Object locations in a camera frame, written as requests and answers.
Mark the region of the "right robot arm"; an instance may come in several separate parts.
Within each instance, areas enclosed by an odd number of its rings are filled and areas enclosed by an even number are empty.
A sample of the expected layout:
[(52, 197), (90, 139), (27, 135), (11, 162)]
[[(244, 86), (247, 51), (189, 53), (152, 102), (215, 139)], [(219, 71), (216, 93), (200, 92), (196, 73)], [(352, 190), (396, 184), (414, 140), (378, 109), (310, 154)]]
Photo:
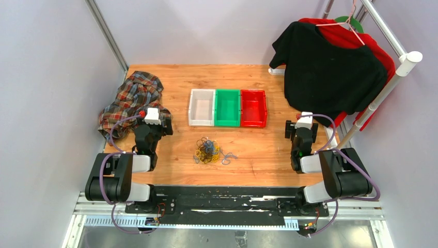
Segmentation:
[(338, 198), (362, 197), (373, 191), (368, 173), (353, 148), (312, 153), (318, 124), (285, 122), (285, 138), (291, 140), (291, 167), (298, 174), (321, 173), (323, 180), (301, 187), (295, 195), (295, 208), (309, 215), (317, 204)]

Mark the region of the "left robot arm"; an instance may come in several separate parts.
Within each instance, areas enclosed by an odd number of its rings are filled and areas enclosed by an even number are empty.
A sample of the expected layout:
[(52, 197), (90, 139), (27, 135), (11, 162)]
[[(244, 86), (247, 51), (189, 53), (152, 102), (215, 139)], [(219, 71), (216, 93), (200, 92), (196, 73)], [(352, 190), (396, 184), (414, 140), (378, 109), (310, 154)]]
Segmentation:
[(89, 201), (105, 201), (110, 205), (138, 201), (143, 212), (153, 213), (158, 208), (158, 199), (152, 196), (152, 185), (134, 183), (132, 174), (155, 169), (158, 142), (173, 135), (171, 118), (150, 119), (139, 114), (122, 119), (115, 126), (133, 119), (139, 123), (134, 129), (133, 150), (97, 154), (85, 185), (85, 196)]

